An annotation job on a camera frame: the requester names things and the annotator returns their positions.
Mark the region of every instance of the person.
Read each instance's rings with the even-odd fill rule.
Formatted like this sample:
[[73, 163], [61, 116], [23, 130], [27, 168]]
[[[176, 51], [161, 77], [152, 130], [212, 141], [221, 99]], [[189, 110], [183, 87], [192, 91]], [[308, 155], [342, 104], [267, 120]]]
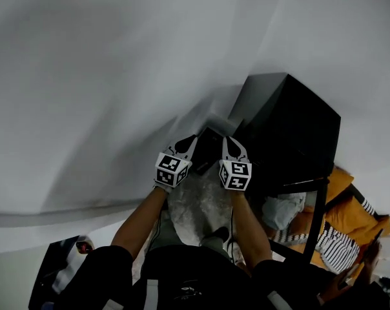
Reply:
[[[227, 192], [236, 240], [251, 277], [224, 251], [226, 228], [204, 237], [200, 247], [185, 245], [167, 212], [169, 191], [156, 184], [111, 245], [87, 255], [54, 309], [312, 309], [350, 288], [338, 290], [335, 278], [328, 284], [313, 281], [319, 288], [313, 290], [309, 286], [316, 267], [299, 265], [299, 273], [291, 264], [272, 260], [268, 237], [243, 191]], [[159, 217], [141, 278], [132, 285], [132, 263]]]

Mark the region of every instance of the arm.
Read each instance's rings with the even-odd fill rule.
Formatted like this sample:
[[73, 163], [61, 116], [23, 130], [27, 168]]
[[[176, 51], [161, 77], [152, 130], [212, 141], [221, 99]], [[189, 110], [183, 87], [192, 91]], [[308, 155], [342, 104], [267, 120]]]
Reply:
[[250, 270], [264, 260], [272, 259], [268, 237], [249, 207], [243, 192], [229, 191], [231, 194], [237, 242]]
[[122, 224], [111, 245], [125, 248], [135, 260], [159, 217], [167, 195], [162, 188], [155, 187]]

